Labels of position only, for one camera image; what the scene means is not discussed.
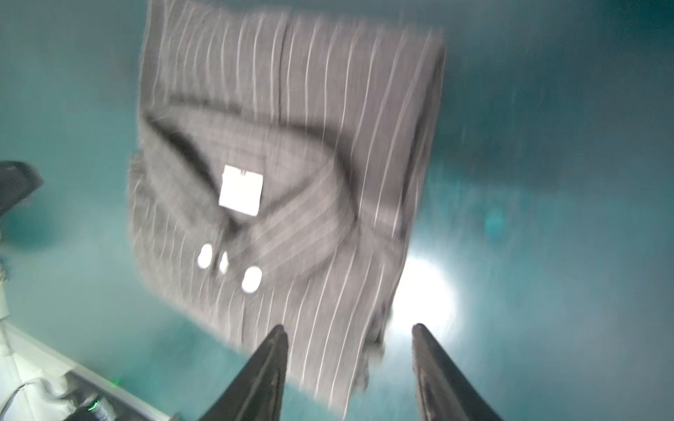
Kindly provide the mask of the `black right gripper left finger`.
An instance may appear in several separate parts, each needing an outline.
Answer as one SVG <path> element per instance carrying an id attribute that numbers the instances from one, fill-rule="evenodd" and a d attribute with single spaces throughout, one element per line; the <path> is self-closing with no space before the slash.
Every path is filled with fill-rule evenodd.
<path id="1" fill-rule="evenodd" d="M 202 421 L 278 421 L 288 361 L 288 335 L 274 326 Z"/>

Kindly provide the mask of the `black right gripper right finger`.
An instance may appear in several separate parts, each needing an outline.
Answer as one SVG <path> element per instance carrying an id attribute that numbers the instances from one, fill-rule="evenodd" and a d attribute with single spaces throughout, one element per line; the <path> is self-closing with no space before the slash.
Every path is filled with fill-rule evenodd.
<path id="1" fill-rule="evenodd" d="M 412 358 L 421 420 L 501 419 L 423 324 L 412 328 Z"/>

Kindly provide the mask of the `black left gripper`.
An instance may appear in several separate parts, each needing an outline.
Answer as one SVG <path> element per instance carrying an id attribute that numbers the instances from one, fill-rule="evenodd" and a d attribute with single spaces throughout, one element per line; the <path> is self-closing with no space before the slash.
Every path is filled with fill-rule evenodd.
<path id="1" fill-rule="evenodd" d="M 1 215 L 28 198 L 43 184 L 39 172 L 24 161 L 1 161 Z"/>

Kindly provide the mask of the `dark grey striped shirt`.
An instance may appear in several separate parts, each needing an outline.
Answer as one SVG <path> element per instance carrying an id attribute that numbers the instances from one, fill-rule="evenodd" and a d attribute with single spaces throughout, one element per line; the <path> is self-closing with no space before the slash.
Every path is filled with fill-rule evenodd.
<path id="1" fill-rule="evenodd" d="M 147 286 L 244 353 L 282 326 L 288 379 L 345 417 L 383 352 L 445 59 L 435 28 L 149 2 L 128 177 Z"/>

